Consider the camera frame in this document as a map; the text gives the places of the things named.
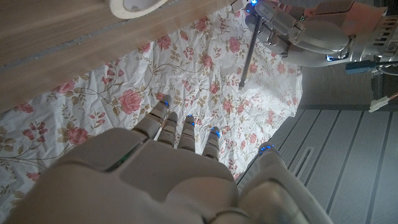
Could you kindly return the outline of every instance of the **roll of tape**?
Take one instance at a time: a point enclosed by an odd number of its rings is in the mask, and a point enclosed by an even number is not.
[[[107,0],[107,2],[114,16],[120,19],[133,19],[152,12],[167,0]]]

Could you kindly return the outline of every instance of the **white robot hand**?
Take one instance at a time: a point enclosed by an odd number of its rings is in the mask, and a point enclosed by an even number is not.
[[[72,149],[5,223],[331,223],[268,142],[259,148],[261,172],[241,195],[218,162],[218,128],[195,154],[188,115],[174,149],[177,115],[164,122],[169,104],[164,96],[131,131],[110,129]]]
[[[397,59],[393,35],[397,16],[385,16],[386,7],[354,1],[331,1],[313,9],[258,0],[246,6],[246,24],[257,38],[282,60],[306,67],[359,62],[367,55],[381,61]]]

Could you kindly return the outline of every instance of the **wrinkled white cloth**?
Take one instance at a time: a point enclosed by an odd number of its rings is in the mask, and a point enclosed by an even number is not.
[[[163,94],[178,133],[194,115],[197,153],[210,128],[221,129],[220,162],[237,178],[302,96],[298,66],[259,42],[238,91],[250,38],[243,11],[227,7],[3,113],[0,220],[59,156],[107,129],[131,129]]]

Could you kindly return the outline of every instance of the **white cable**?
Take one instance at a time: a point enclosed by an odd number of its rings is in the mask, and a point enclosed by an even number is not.
[[[386,106],[389,100],[390,98],[388,96],[385,96],[379,100],[372,100],[369,112],[372,113],[374,111],[377,111],[380,107]]]

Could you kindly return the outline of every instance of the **gray floor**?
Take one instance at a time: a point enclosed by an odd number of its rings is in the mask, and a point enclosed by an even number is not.
[[[398,112],[298,110],[270,142],[335,224],[397,223]]]
[[[280,0],[285,4],[315,7],[329,0]],[[357,0],[373,5],[373,0]],[[347,75],[344,65],[302,68],[303,98],[301,105],[368,105],[373,100],[370,73]]]

